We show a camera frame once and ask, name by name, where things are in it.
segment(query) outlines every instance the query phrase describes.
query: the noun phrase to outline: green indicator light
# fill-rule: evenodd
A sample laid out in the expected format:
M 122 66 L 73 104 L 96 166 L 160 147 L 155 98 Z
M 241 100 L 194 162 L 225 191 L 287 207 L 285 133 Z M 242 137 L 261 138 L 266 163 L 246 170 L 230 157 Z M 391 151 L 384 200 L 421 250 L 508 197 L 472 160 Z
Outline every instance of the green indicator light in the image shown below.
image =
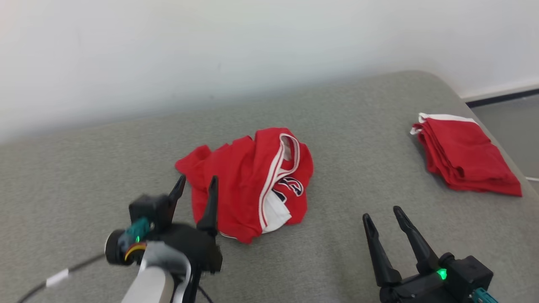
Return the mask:
M 440 268 L 440 269 L 437 271 L 437 273 L 440 275 L 440 278 L 441 278 L 442 280 L 447 279 L 447 269 L 445 269 L 445 268 Z

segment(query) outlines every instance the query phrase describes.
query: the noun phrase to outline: red garment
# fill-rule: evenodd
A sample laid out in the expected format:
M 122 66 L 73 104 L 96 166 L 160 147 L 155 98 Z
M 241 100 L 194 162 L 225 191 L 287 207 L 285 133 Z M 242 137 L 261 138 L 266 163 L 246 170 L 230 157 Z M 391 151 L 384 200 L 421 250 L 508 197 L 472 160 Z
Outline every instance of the red garment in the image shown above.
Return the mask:
M 420 113 L 419 122 L 411 133 L 425 148 L 427 169 L 450 188 L 522 197 L 520 182 L 473 119 Z
M 307 146 L 287 128 L 268 128 L 215 151 L 206 145 L 176 162 L 192 186 L 195 222 L 204 213 L 208 185 L 219 178 L 218 230 L 250 243 L 283 224 L 301 222 L 307 212 L 305 188 L 313 174 Z

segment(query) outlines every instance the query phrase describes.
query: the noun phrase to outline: jersey logo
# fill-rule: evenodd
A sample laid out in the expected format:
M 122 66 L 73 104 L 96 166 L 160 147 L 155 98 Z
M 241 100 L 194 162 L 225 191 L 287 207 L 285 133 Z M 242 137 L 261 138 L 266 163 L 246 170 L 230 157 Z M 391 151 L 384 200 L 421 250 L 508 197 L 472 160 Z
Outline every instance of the jersey logo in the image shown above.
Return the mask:
M 292 177 L 284 177 L 279 180 L 277 184 L 282 184 L 288 187 L 288 189 L 293 191 L 297 197 L 303 194 L 303 184 Z

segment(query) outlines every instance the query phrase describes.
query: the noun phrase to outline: gray table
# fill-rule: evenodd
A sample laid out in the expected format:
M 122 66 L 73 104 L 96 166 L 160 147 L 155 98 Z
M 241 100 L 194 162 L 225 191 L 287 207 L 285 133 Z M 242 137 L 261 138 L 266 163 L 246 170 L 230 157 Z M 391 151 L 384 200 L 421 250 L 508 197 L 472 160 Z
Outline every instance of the gray table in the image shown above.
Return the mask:
M 472 254 L 493 270 L 490 290 L 501 302 L 539 298 L 537 193 L 504 151 L 523 198 L 447 189 L 425 170 L 423 150 L 408 134 L 418 112 L 474 118 L 438 78 L 401 72 L 1 146 L 0 301 L 101 251 L 112 230 L 128 225 L 128 203 L 168 192 L 175 161 L 195 147 L 217 148 L 272 126 L 290 128 L 310 148 L 309 210 L 301 224 L 251 245 L 219 236 L 222 273 L 201 281 L 216 303 L 377 302 L 365 212 L 393 266 L 404 277 L 416 273 L 393 205 L 438 255 Z M 192 222 L 189 186 L 175 220 Z M 101 261 L 33 302 L 120 302 L 136 270 Z

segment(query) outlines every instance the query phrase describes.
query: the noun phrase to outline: folded red shirt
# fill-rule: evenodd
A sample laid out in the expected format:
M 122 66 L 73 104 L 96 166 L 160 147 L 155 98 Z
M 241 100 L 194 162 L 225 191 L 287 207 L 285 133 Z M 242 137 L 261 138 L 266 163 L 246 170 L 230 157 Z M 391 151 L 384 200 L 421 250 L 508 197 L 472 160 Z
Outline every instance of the folded red shirt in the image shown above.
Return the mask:
M 206 145 L 176 162 L 192 186 L 195 222 L 204 213 L 212 176 L 219 178 L 217 228 L 250 243 L 253 237 L 301 222 L 307 212 L 305 189 L 313 174 L 307 146 L 287 128 L 268 128 L 215 151 Z
M 450 188 L 522 197 L 520 182 L 473 119 L 420 113 L 410 133 L 425 148 L 428 171 L 441 175 Z

